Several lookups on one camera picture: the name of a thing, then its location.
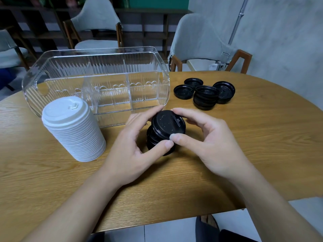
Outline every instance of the person's left arm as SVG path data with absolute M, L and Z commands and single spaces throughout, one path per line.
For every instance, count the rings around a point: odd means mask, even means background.
M 115 192 L 137 179 L 174 145 L 171 140 L 163 140 L 145 153 L 136 145 L 139 131 L 162 109 L 162 106 L 157 106 L 132 114 L 102 167 L 22 241 L 86 241 Z

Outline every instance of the green board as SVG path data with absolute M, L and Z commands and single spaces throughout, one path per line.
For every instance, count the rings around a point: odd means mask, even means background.
M 189 0 L 129 0 L 131 8 L 188 9 Z

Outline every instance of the chair fabric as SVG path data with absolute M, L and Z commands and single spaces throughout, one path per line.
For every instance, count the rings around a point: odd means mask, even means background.
M 17 44 L 7 30 L 0 30 L 0 52 L 16 47 Z
M 209 59 L 229 63 L 236 51 L 220 39 L 207 18 L 190 13 L 184 15 L 177 25 L 168 61 L 175 54 L 181 61 Z
M 120 22 L 109 0 L 86 0 L 81 12 L 71 19 L 76 31 L 114 30 Z
M 28 56 L 28 50 L 26 48 L 19 48 L 24 57 Z M 0 52 L 0 69 L 16 67 L 21 64 L 21 60 L 14 48 Z
M 75 49 L 115 48 L 118 41 L 113 40 L 85 40 L 76 44 Z

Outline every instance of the person's right hand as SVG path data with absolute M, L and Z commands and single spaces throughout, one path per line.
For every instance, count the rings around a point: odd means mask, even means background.
M 174 108 L 172 111 L 187 118 L 189 124 L 199 126 L 204 142 L 180 133 L 172 134 L 170 140 L 196 153 L 213 173 L 235 179 L 252 168 L 224 120 L 194 109 Z

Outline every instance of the white plastic lid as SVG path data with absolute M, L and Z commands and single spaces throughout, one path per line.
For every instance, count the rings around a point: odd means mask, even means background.
M 62 97 L 44 107 L 42 121 L 46 125 L 66 126 L 83 118 L 88 110 L 87 103 L 79 97 Z

